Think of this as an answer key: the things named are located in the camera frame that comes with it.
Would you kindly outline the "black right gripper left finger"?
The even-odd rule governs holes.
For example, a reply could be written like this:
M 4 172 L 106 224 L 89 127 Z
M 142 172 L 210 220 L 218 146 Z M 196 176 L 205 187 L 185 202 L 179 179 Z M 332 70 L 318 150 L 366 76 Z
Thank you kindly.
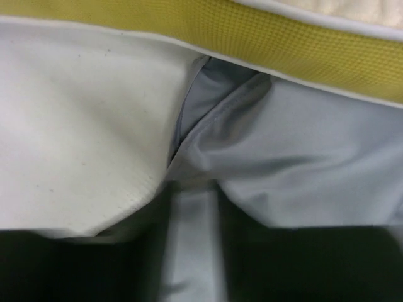
M 3 230 L 1 300 L 157 301 L 174 189 L 91 237 Z

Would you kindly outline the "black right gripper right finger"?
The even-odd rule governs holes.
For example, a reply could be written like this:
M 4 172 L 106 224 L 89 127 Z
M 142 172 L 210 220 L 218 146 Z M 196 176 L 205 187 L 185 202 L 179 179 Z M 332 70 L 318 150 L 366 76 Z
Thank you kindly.
M 386 228 L 273 228 L 217 188 L 229 301 L 401 301 L 402 247 Z

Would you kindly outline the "grey fabric pillowcase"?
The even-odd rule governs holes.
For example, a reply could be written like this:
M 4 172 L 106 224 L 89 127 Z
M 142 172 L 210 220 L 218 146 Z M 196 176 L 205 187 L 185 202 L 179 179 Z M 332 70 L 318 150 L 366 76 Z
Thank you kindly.
M 402 110 L 215 58 L 195 65 L 161 301 L 229 301 L 217 188 L 267 227 L 382 227 L 402 247 Z

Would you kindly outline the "cream and yellow pillow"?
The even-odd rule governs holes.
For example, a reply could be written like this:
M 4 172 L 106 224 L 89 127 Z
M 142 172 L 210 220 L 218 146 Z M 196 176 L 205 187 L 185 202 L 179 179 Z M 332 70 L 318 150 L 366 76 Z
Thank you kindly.
M 155 33 L 323 88 L 402 103 L 402 43 L 233 1 L 2 1 L 1 14 Z

